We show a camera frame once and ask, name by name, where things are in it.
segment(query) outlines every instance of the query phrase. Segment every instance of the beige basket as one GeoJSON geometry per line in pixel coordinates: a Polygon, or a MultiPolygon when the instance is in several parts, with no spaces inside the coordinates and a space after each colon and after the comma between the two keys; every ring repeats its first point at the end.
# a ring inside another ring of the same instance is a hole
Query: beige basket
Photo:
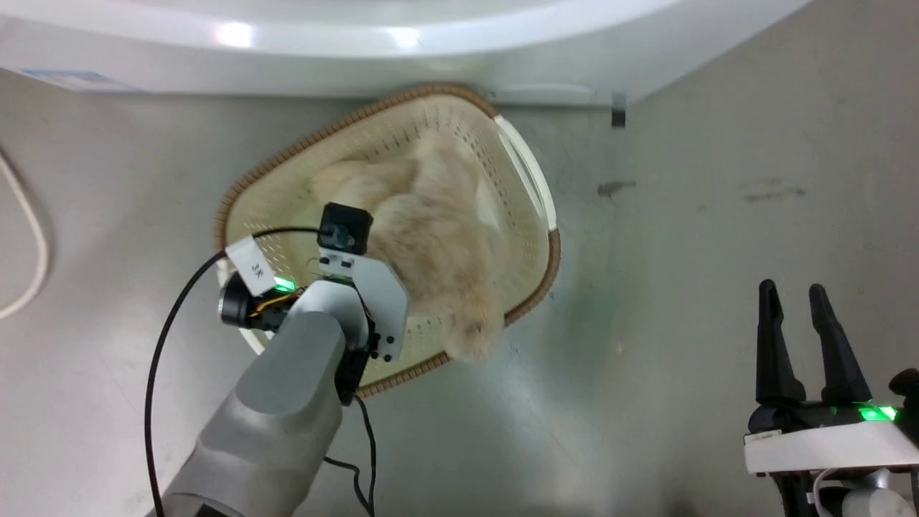
{"type": "MultiPolygon", "coordinates": [[[[420,131],[433,128],[461,139],[479,157],[483,182],[480,216],[506,237],[509,260],[498,285],[505,325],[539,303],[551,287],[561,257],[555,207],[536,158],[514,127],[494,106],[461,86],[426,86],[372,104],[322,129],[276,156],[239,181],[217,216],[217,248],[258,230],[277,226],[316,226],[324,201],[312,197],[306,178],[346,159],[380,160],[404,152],[420,131]]],[[[289,234],[259,239],[276,274],[307,285],[316,278],[315,237],[289,234]]],[[[220,282],[232,272],[221,261],[220,282]]],[[[269,335],[241,330],[261,353],[269,335]]],[[[439,318],[410,317],[397,362],[371,360],[361,379],[370,396],[427,373],[448,361],[439,318]]]]}

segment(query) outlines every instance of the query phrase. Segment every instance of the white cable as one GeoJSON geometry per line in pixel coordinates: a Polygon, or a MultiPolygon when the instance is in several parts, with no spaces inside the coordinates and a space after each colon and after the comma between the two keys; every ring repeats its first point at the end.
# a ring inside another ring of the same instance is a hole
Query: white cable
{"type": "Polygon", "coordinates": [[[820,515],[820,517],[833,517],[833,515],[820,503],[820,483],[824,478],[831,475],[835,471],[835,468],[827,468],[818,474],[817,478],[813,480],[813,508],[817,511],[817,515],[820,515]]]}
{"type": "Polygon", "coordinates": [[[35,215],[35,209],[32,207],[31,201],[29,201],[26,192],[23,190],[19,178],[17,178],[16,174],[13,172],[13,168],[9,165],[9,162],[6,161],[6,156],[2,151],[0,151],[0,170],[3,171],[6,181],[9,182],[10,189],[13,190],[13,194],[16,196],[17,201],[19,201],[19,205],[22,206],[22,212],[25,213],[26,219],[28,219],[28,225],[31,227],[32,234],[35,236],[37,254],[35,274],[32,276],[32,282],[28,285],[26,291],[16,300],[0,309],[0,319],[4,319],[7,316],[12,316],[28,305],[28,303],[38,295],[39,291],[41,291],[41,285],[48,276],[48,239],[41,229],[39,218],[35,215]]]}

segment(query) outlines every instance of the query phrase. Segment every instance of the basket handle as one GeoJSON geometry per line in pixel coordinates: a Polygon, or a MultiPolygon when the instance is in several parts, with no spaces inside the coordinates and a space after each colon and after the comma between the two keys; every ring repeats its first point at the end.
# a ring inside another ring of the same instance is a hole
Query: basket handle
{"type": "Polygon", "coordinates": [[[504,144],[505,150],[511,157],[511,162],[514,163],[514,168],[516,168],[517,174],[520,176],[520,180],[527,189],[530,200],[533,201],[533,207],[536,208],[539,217],[545,223],[546,229],[550,232],[555,230],[557,227],[555,203],[552,201],[549,183],[546,182],[546,177],[542,175],[542,168],[539,167],[539,162],[513,124],[501,115],[496,115],[494,122],[498,125],[498,135],[501,137],[501,143],[504,144]]]}

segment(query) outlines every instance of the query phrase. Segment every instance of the gray robot arm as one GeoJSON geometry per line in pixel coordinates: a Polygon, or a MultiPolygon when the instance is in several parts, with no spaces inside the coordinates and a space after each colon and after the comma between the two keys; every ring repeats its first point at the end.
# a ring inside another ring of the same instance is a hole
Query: gray robot arm
{"type": "Polygon", "coordinates": [[[165,493],[166,514],[290,516],[341,424],[335,369],[345,346],[329,314],[285,318],[199,435],[165,493]]]}
{"type": "Polygon", "coordinates": [[[224,323],[276,334],[201,431],[163,495],[166,517],[289,517],[306,498],[369,358],[402,348],[408,293],[363,256],[371,222],[326,205],[323,278],[270,310],[253,310],[266,304],[238,273],[224,285],[224,323]]]}

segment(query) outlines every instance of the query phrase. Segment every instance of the white label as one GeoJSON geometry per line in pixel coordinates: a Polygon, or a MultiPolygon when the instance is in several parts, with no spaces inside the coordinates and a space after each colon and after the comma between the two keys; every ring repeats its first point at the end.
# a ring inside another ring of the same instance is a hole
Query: white label
{"type": "Polygon", "coordinates": [[[253,296],[268,291],[275,286],[275,272],[258,248],[252,236],[242,238],[227,246],[227,257],[236,266],[239,276],[253,296]]]}
{"type": "Polygon", "coordinates": [[[19,70],[53,85],[62,86],[77,92],[137,92],[137,88],[124,85],[104,75],[90,70],[49,70],[44,68],[24,68],[19,70]]]}

